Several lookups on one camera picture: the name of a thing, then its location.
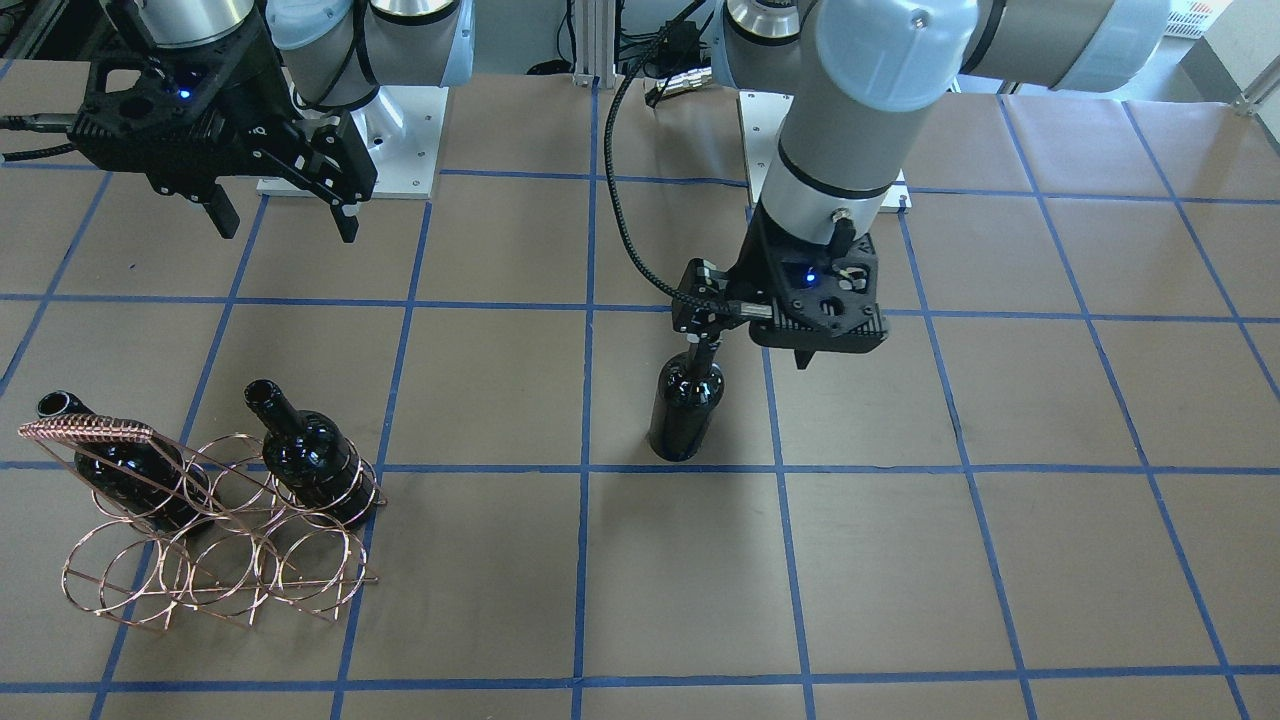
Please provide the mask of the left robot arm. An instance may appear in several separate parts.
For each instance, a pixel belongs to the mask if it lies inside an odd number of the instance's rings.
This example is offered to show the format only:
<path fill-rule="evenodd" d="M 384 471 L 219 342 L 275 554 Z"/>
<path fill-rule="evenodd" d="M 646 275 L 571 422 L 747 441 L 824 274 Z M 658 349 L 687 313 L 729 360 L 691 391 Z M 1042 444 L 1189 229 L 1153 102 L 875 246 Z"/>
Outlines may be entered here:
<path fill-rule="evenodd" d="M 1164 36 L 1167 1 L 718 1 L 713 76 L 786 94 L 737 261 L 690 332 L 868 354 L 887 331 L 870 225 L 957 76 L 1110 92 Z"/>

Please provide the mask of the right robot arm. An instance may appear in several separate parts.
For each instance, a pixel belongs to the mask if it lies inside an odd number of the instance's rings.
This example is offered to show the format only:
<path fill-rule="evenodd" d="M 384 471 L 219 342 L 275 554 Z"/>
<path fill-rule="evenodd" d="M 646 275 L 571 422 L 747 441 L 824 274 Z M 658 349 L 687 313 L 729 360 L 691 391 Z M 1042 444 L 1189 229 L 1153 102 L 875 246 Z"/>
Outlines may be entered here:
<path fill-rule="evenodd" d="M 384 88 L 471 76 L 468 1 L 105 1 L 116 37 L 59 129 L 104 170 L 145 176 L 233 237 L 221 178 L 276 178 L 323 201 L 347 243 L 375 192 Z"/>

